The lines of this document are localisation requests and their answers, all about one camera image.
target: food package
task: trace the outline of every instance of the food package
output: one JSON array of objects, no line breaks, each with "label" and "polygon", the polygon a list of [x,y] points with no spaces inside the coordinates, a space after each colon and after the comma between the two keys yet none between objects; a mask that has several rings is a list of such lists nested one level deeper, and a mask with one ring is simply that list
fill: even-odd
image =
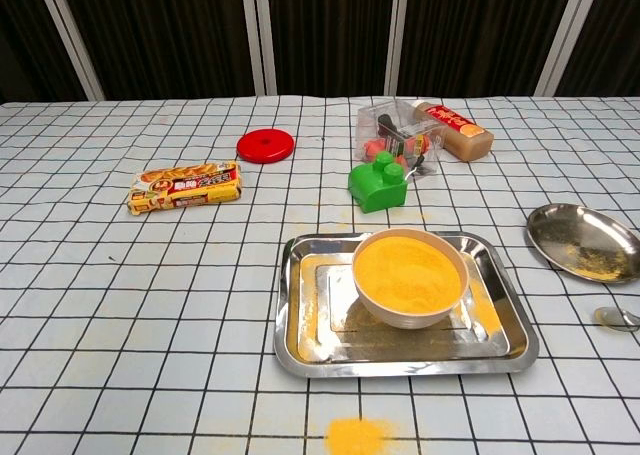
[{"label": "food package", "polygon": [[129,191],[134,215],[157,209],[236,200],[242,193],[240,166],[234,161],[174,167],[136,175]]},{"label": "food package", "polygon": [[493,133],[479,127],[444,105],[420,102],[416,111],[425,113],[440,123],[437,132],[444,141],[444,148],[463,162],[484,157],[493,144]]}]

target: stainless steel tray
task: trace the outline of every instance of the stainless steel tray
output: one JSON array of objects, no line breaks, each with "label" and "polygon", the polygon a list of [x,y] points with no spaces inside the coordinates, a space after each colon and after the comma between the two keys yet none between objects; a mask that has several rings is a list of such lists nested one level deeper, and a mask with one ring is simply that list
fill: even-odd
[{"label": "stainless steel tray", "polygon": [[464,232],[436,232],[462,253],[470,288],[449,318],[422,330],[388,326],[359,302],[353,251],[370,233],[305,235],[287,242],[275,352],[304,377],[516,372],[538,338],[495,249]]}]

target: black curtain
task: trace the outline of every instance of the black curtain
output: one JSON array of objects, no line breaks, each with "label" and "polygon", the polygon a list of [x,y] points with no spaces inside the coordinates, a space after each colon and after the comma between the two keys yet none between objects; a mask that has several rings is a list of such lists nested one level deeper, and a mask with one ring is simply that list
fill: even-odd
[{"label": "black curtain", "polygon": [[593,0],[556,95],[640,95],[640,0]]},{"label": "black curtain", "polygon": [[253,95],[242,0],[68,0],[108,99]]},{"label": "black curtain", "polygon": [[86,100],[44,0],[0,0],[0,103]]},{"label": "black curtain", "polygon": [[532,95],[567,0],[408,0],[399,95]]},{"label": "black curtain", "polygon": [[393,0],[269,0],[278,92],[384,91]]}]

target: ceramic bowl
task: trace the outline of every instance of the ceramic bowl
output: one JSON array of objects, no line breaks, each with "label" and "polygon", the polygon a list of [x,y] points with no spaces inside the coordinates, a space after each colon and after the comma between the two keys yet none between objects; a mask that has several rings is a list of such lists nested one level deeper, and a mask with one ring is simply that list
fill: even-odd
[{"label": "ceramic bowl", "polygon": [[[446,256],[451,261],[456,271],[458,272],[458,276],[460,277],[460,293],[456,300],[445,309],[435,312],[416,314],[392,310],[371,299],[369,295],[367,295],[367,293],[360,287],[358,279],[355,275],[354,266],[356,260],[358,259],[358,256],[366,247],[385,237],[413,238],[432,246],[444,256]],[[382,320],[388,325],[397,328],[418,329],[425,328],[439,322],[443,318],[447,317],[447,315],[449,315],[449,312],[458,304],[458,302],[462,298],[462,295],[467,291],[467,288],[469,286],[469,271],[467,269],[467,265],[464,262],[464,259],[462,258],[462,255],[460,254],[460,252],[458,252],[458,250],[456,250],[449,242],[441,237],[438,237],[437,235],[422,230],[413,230],[410,228],[391,228],[388,230],[382,230],[380,232],[374,233],[366,240],[360,242],[355,252],[353,253],[353,262],[351,265],[351,269],[353,273],[353,280],[356,284],[356,290],[358,291],[360,301],[365,306],[365,308],[374,317]]]}]

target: plastic toy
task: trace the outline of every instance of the plastic toy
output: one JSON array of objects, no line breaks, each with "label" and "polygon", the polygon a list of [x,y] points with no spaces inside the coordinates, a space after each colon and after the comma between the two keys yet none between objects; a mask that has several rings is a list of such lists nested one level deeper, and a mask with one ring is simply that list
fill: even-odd
[{"label": "plastic toy", "polygon": [[349,173],[349,191],[364,213],[404,205],[407,185],[404,169],[386,151]]},{"label": "plastic toy", "polygon": [[284,130],[263,128],[245,134],[236,145],[238,156],[251,163],[273,163],[293,152],[293,137]]}]

